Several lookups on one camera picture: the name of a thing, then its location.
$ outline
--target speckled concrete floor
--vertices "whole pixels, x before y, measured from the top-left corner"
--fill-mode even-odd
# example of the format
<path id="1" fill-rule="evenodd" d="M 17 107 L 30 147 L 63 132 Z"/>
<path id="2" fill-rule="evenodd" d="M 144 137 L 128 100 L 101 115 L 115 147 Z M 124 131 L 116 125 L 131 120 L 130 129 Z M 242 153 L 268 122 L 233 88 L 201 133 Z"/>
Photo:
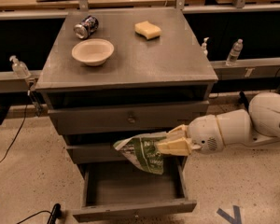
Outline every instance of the speckled concrete floor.
<path id="1" fill-rule="evenodd" d="M 212 105 L 209 113 L 241 108 L 240 105 Z M 0 163 L 0 224 L 14 224 L 26 217 L 51 210 L 60 203 L 63 218 L 57 223 L 77 224 L 70 210 L 79 209 L 83 178 L 64 149 L 48 116 L 34 117 L 29 106 L 27 119 L 7 157 Z M 11 107 L 0 126 L 0 160 L 23 121 L 23 107 Z M 261 149 L 227 147 L 218 154 L 193 153 L 186 163 L 189 198 L 197 200 L 192 213 L 164 217 L 100 221 L 130 224 L 228 224 L 219 209 L 234 217 L 236 224 L 280 224 L 280 143 Z M 47 223 L 42 213 L 24 223 Z"/>

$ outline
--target can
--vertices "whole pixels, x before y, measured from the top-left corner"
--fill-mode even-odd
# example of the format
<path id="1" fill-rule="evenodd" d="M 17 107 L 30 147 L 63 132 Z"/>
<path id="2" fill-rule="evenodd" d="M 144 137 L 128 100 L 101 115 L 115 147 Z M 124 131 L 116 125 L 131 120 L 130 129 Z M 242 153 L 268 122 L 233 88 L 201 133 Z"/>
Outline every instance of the can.
<path id="1" fill-rule="evenodd" d="M 98 20 L 92 15 L 86 17 L 81 23 L 75 25 L 74 32 L 80 39 L 86 39 L 99 27 Z"/>

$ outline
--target bowl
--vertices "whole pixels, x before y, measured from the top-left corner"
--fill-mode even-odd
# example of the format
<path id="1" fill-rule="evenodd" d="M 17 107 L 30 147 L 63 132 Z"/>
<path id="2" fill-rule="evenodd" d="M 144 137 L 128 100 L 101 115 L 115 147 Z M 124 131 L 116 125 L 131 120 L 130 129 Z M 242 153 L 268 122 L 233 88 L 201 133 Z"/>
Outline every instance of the bowl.
<path id="1" fill-rule="evenodd" d="M 72 56 L 88 66 L 103 64 L 114 51 L 114 46 L 107 40 L 89 39 L 76 44 Z"/>

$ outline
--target yellow sponge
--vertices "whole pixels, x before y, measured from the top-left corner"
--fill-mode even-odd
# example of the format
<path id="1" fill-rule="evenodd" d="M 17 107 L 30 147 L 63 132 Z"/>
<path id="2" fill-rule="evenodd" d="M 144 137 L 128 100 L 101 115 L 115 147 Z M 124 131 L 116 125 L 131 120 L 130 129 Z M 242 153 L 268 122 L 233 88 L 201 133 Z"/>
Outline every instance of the yellow sponge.
<path id="1" fill-rule="evenodd" d="M 161 35 L 160 27 L 149 23 L 148 21 L 139 22 L 134 26 L 134 30 L 147 40 L 158 37 Z"/>

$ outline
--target white robotic arm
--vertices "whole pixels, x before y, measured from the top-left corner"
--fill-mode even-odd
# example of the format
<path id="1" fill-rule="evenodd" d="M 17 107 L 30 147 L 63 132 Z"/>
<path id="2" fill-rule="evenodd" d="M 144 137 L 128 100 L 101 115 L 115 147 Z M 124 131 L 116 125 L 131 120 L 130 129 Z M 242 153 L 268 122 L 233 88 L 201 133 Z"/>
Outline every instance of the white robotic arm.
<path id="1" fill-rule="evenodd" d="M 227 145 L 247 147 L 280 141 L 280 94 L 263 92 L 250 102 L 249 113 L 236 110 L 196 118 L 188 126 L 176 127 L 157 144 L 163 154 L 189 155 L 193 149 L 214 153 Z"/>

